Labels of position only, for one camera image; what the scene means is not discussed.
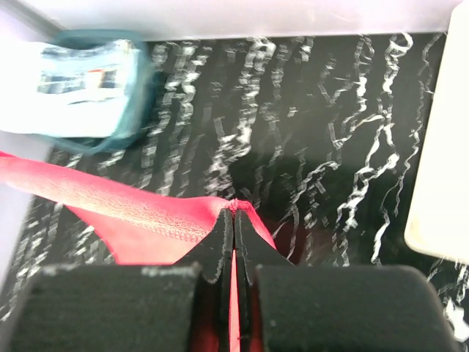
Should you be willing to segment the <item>red towel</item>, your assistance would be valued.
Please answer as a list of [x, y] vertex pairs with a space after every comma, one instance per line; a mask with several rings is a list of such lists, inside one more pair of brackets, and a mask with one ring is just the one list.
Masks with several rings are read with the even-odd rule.
[[[177, 265], [212, 230], [223, 209], [248, 213], [275, 245], [251, 203], [218, 197], [152, 194], [61, 166], [1, 155], [1, 180], [58, 202], [92, 226], [113, 266], [47, 265], [21, 293], [5, 325], [3, 351], [190, 351], [199, 269]], [[249, 351], [266, 351], [259, 300], [253, 294]], [[234, 244], [229, 316], [234, 350]]]

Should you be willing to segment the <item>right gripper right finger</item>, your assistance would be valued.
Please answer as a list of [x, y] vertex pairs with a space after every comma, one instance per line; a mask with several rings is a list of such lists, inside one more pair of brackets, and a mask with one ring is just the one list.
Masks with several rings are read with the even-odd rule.
[[248, 213], [234, 215], [234, 350], [249, 351], [254, 335], [253, 294], [259, 265], [291, 266], [255, 229]]

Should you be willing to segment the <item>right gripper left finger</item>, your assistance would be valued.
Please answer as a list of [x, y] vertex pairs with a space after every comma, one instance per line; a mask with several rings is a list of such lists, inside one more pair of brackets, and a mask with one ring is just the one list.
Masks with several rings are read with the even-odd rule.
[[229, 316], [234, 230], [223, 209], [212, 230], [177, 265], [199, 269], [193, 299], [190, 351], [229, 351]]

